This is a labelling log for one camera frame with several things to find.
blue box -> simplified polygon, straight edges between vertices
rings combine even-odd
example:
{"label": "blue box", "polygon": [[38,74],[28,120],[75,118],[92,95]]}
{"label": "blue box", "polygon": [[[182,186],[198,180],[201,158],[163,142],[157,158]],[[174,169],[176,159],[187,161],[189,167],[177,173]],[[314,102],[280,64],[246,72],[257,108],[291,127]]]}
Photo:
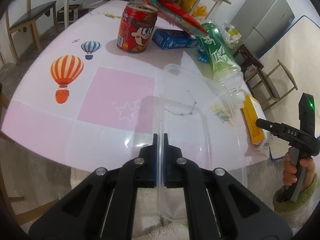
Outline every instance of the blue box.
{"label": "blue box", "polygon": [[198,48],[200,43],[184,31],[156,29],[152,36],[160,49]]}

yellow plastic bag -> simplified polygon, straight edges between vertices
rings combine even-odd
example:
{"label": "yellow plastic bag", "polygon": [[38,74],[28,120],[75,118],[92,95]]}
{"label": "yellow plastic bag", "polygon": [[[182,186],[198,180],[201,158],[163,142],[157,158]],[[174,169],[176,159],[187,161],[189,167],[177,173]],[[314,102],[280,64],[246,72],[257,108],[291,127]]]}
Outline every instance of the yellow plastic bag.
{"label": "yellow plastic bag", "polygon": [[[186,11],[189,12],[193,5],[196,3],[197,0],[181,0],[180,7]],[[195,17],[197,20],[203,20],[207,17],[207,7],[198,5],[194,12],[192,13],[192,17]]]}

hot air balloon print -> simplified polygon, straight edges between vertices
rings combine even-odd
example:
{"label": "hot air balloon print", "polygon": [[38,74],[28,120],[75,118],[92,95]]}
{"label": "hot air balloon print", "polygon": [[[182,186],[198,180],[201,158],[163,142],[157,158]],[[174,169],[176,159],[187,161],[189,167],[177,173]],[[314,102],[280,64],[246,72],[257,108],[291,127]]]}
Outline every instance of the hot air balloon print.
{"label": "hot air balloon print", "polygon": [[81,44],[81,48],[87,53],[87,55],[85,55],[85,59],[92,59],[92,53],[100,49],[101,44],[97,41],[86,41]]}
{"label": "hot air balloon print", "polygon": [[79,76],[83,70],[83,62],[76,56],[63,56],[57,58],[50,68],[53,80],[59,85],[56,91],[56,101],[63,104],[69,96],[68,85]]}

orange striped hot air balloon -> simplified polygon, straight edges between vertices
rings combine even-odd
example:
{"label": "orange striped hot air balloon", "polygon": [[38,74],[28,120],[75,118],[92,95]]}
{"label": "orange striped hot air balloon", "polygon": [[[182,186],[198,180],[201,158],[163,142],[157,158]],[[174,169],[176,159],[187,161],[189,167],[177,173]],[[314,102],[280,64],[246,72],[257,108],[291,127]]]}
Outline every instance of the orange striped hot air balloon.
{"label": "orange striped hot air balloon", "polygon": [[76,56],[63,56],[57,58],[52,64],[50,73],[55,82],[59,85],[56,91],[56,101],[63,104],[69,96],[68,85],[77,78],[83,70],[83,62]]}

barcode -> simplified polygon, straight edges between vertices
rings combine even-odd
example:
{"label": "barcode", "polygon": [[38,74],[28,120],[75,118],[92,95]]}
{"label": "barcode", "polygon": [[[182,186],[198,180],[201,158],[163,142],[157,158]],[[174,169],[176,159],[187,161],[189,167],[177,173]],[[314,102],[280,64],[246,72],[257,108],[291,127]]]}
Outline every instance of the barcode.
{"label": "barcode", "polygon": [[122,47],[123,38],[118,34],[117,44],[119,47]]}
{"label": "barcode", "polygon": [[160,35],[158,35],[157,42],[159,45],[161,44],[162,40],[163,40],[163,38]]}

